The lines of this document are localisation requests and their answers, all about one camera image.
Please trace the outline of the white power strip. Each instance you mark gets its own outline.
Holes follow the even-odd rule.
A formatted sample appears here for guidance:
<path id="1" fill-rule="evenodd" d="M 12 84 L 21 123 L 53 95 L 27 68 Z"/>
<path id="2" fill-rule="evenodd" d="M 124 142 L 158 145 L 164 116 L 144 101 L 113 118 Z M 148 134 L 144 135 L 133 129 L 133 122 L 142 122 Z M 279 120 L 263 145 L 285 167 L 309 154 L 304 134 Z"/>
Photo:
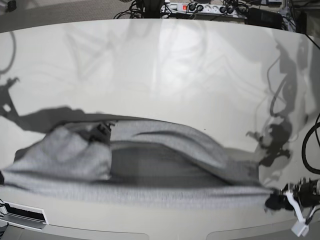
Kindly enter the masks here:
<path id="1" fill-rule="evenodd" d="M 245 15 L 240 13 L 240 10 L 231 5 L 217 5 L 209 3 L 181 3 L 181 2 L 165 2 L 161 7 L 160 12 L 163 14 L 186 14 L 193 13 L 210 16 L 223 16 L 233 18 L 244 18 Z"/>

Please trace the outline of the black power adapter box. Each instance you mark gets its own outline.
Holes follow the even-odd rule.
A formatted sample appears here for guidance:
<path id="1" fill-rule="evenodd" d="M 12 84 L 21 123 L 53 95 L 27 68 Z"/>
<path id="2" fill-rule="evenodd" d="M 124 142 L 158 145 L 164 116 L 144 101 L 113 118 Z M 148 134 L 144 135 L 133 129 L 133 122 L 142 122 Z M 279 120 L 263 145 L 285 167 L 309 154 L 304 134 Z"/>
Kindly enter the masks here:
<path id="1" fill-rule="evenodd" d="M 266 27 L 280 30 L 283 25 L 283 17 L 280 13 L 250 8 L 244 20 L 246 25 Z"/>

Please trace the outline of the grey t-shirt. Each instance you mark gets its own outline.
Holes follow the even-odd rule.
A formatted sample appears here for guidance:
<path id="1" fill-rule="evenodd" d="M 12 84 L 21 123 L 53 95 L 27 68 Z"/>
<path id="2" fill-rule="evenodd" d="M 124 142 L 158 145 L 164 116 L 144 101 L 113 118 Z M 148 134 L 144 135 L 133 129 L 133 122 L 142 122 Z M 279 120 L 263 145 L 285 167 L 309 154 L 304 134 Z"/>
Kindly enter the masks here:
<path id="1" fill-rule="evenodd" d="M 208 135 L 155 120 L 69 122 L 17 154 L 3 184 L 82 202 L 169 208 L 263 205 L 258 164 Z"/>

